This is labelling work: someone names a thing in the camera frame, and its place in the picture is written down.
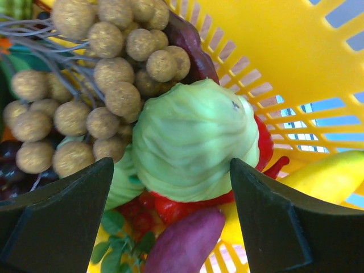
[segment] plastic cabbage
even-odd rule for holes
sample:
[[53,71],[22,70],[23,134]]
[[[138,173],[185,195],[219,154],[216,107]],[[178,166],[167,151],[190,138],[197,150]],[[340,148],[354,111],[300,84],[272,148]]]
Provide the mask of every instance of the plastic cabbage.
[[128,145],[123,158],[114,164],[114,176],[105,209],[125,204],[143,192],[145,186],[131,176],[135,176],[135,169],[131,159],[131,145]]
[[255,167],[259,131],[251,105],[206,79],[146,102],[133,130],[133,161],[151,191],[180,202],[231,190],[230,161]]

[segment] plastic basket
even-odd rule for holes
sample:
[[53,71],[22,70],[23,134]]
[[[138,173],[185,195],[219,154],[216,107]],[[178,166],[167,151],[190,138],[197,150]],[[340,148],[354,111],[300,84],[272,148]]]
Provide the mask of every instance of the plastic basket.
[[[364,150],[360,1],[166,2],[196,26],[221,84],[245,95],[264,120],[275,143],[271,162],[290,158],[284,173],[330,153]],[[349,2],[358,4],[356,14],[343,14]],[[340,22],[332,24],[335,15]],[[356,193],[364,196],[364,185]],[[202,270],[248,272],[241,251],[219,242]]]

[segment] striped green vegetable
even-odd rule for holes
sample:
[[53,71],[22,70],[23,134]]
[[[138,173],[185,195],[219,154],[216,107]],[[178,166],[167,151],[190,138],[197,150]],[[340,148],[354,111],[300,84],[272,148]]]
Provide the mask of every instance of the striped green vegetable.
[[0,13],[17,20],[32,18],[32,0],[0,0]]

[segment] yellow basket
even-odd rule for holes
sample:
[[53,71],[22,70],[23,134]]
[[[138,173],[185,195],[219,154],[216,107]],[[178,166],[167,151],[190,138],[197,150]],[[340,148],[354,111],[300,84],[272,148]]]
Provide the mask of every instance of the yellow basket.
[[[350,0],[166,2],[196,26],[221,84],[264,120],[275,143],[271,162],[291,160],[283,172],[364,150],[364,6],[335,25],[331,17]],[[364,196],[364,186],[356,193]],[[246,273],[241,257],[242,247],[219,242],[202,272]]]

